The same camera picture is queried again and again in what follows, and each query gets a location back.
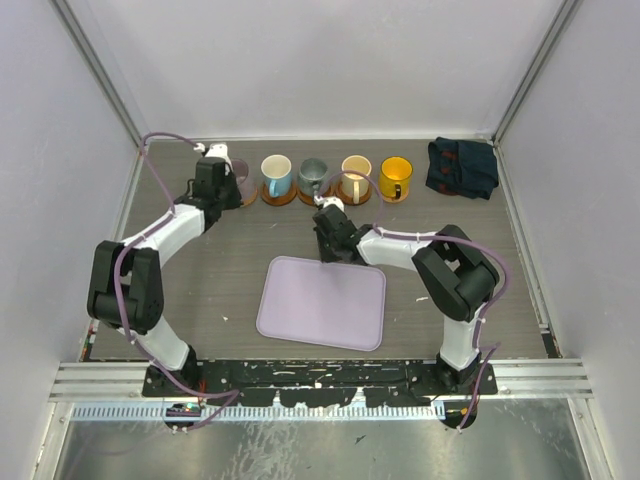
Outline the purple glass mug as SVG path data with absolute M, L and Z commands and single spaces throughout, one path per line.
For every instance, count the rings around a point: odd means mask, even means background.
M 249 166 L 246 162 L 240 159 L 233 159 L 232 165 L 233 165 L 233 171 L 236 177 L 236 184 L 237 184 L 238 190 L 240 185 L 245 185 L 245 186 L 249 186 L 251 184 L 255 185 L 250 174 Z

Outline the woven rattan coaster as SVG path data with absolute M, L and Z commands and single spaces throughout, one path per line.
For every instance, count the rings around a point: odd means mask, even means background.
M 239 190 L 241 193 L 243 207 L 248 207 L 249 205 L 254 203 L 259 193 L 258 188 L 254 184 L 251 184 L 249 186 L 240 185 Z
M 377 186 L 379 197 L 383 202 L 389 204 L 398 204 L 407 199 L 409 196 L 409 185 L 401 183 L 379 184 Z

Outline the brown wooden coaster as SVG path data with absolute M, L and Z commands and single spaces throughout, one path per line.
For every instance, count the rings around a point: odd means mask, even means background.
M 339 182 L 336 187 L 336 195 L 348 206 L 365 204 L 372 195 L 372 188 L 364 180 L 356 182 Z
M 320 192 L 321 184 L 298 183 L 296 186 L 297 197 L 301 202 L 309 206 L 315 206 L 315 198 L 328 198 L 334 195 L 334 186 L 330 184 L 323 192 Z
M 296 186 L 296 183 L 293 182 L 287 194 L 279 197 L 271 197 L 269 195 L 269 189 L 267 184 L 263 182 L 261 187 L 259 188 L 259 192 L 262 200 L 266 204 L 274 207 L 280 207 L 280 206 L 287 205 L 293 201 L 293 199 L 297 196 L 297 186 Z

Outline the cream yellow mug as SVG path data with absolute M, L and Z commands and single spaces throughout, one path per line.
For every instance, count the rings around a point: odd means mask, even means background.
M 369 184 L 368 177 L 372 171 L 370 161 L 362 155 L 351 155 L 342 162 L 341 182 L 356 182 L 364 180 Z

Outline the light blue mug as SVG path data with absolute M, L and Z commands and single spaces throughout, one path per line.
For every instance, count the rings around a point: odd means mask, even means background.
M 281 154 L 267 156 L 261 163 L 261 172 L 271 198 L 283 197 L 289 193 L 292 186 L 292 164 L 288 157 Z

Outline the lilac plastic tray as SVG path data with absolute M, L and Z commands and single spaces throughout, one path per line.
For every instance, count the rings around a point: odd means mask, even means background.
M 279 256 L 268 267 L 256 319 L 268 338 L 361 352 L 383 337 L 386 276 L 366 266 Z

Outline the grey-green ceramic mug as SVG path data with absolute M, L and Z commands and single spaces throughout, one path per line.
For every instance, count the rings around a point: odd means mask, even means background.
M 328 189 L 326 185 L 328 178 L 328 165 L 321 159 L 308 158 L 299 167 L 297 186 L 309 197 L 314 197 L 316 194 L 324 195 Z

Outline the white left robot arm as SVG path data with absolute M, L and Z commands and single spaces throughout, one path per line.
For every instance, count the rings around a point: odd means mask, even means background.
M 226 210 L 242 205 L 231 160 L 203 157 L 191 189 L 146 230 L 123 241 L 103 241 L 95 250 L 87 311 L 120 331 L 165 375 L 178 396 L 194 393 L 201 382 L 193 347 L 164 316 L 162 267 L 190 241 L 207 232 Z

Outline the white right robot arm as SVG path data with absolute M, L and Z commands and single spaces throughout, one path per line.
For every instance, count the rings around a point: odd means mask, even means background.
M 357 227 L 335 205 L 319 209 L 313 221 L 322 262 L 393 266 L 417 273 L 444 316 L 436 378 L 449 393 L 465 391 L 480 365 L 481 324 L 500 281 L 485 252 L 455 225 L 430 234 L 370 224 Z

